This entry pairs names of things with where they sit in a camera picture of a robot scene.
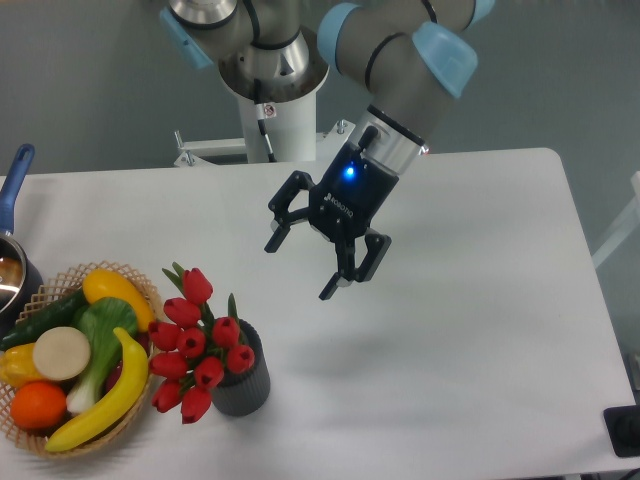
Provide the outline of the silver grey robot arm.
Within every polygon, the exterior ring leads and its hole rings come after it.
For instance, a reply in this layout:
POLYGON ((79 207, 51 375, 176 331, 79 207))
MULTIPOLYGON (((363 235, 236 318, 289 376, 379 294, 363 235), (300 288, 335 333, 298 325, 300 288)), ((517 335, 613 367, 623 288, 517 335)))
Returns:
POLYGON ((461 33, 489 1, 342 2, 319 27, 302 24, 298 1, 171 1, 160 21, 197 69, 216 65, 236 96, 248 160, 316 156, 315 96, 330 72, 362 85, 371 102, 323 177, 292 173, 269 201, 277 251, 306 222, 334 245, 337 268, 321 292, 370 280, 390 247, 371 222, 400 175, 474 74, 461 33))

